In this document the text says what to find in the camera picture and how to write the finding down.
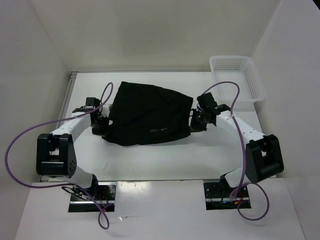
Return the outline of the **black shorts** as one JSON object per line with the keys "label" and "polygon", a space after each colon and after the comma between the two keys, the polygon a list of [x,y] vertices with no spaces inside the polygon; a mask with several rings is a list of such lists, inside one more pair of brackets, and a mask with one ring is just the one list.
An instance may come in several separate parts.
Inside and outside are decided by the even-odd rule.
{"label": "black shorts", "polygon": [[101,137],[125,147],[186,138],[192,104],[193,98],[180,92],[123,81],[110,110],[108,135]]}

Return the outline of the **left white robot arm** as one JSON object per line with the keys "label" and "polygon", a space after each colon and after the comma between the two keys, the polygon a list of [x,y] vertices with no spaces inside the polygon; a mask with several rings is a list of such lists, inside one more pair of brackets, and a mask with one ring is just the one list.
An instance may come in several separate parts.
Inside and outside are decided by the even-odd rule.
{"label": "left white robot arm", "polygon": [[102,105],[95,97],[88,97],[85,105],[72,111],[69,120],[51,133],[40,134],[37,138],[36,172],[40,176],[58,178],[74,184],[74,193],[82,188],[82,194],[89,200],[100,194],[97,177],[77,166],[74,143],[88,128],[102,136],[109,126],[112,105]]}

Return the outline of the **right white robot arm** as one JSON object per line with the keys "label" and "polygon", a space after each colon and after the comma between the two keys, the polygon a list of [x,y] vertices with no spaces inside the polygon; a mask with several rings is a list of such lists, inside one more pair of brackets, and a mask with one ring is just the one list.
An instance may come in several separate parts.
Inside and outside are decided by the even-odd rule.
{"label": "right white robot arm", "polygon": [[255,130],[232,114],[229,106],[218,105],[210,92],[197,97],[197,101],[199,109],[192,110],[190,122],[192,132],[206,131],[207,125],[213,124],[243,143],[245,167],[220,176],[219,191],[223,196],[232,196],[241,180],[242,185],[256,184],[284,171],[280,143],[275,135]]}

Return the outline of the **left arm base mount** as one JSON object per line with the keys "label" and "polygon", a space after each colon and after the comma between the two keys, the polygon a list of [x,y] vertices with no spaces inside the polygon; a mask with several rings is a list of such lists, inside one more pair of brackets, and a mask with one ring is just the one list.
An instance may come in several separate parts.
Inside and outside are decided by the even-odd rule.
{"label": "left arm base mount", "polygon": [[[87,192],[105,212],[114,212],[117,183],[102,181],[98,184],[97,193],[93,193],[88,189]],[[79,188],[68,186],[62,186],[61,188],[70,194],[69,213],[99,212],[95,203]]]}

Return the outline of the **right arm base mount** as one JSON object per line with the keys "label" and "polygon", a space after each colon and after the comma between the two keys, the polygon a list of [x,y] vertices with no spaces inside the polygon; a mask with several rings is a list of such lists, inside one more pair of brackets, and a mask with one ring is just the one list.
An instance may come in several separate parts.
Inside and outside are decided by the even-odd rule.
{"label": "right arm base mount", "polygon": [[237,198],[229,198],[229,194],[225,193],[218,179],[203,181],[205,206],[207,211],[213,210],[233,210],[237,209],[251,209],[249,192],[246,187],[243,187],[239,192]]}

